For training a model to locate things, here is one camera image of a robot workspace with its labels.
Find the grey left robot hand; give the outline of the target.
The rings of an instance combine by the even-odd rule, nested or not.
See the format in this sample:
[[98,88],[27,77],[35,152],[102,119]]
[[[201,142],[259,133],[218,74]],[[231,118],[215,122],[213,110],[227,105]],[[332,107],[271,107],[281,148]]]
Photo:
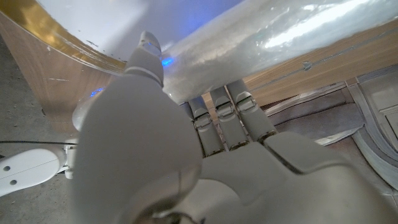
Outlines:
[[72,223],[396,223],[397,210],[343,157],[278,132],[242,81],[201,98],[164,92],[161,48],[143,32],[123,75],[83,122]]

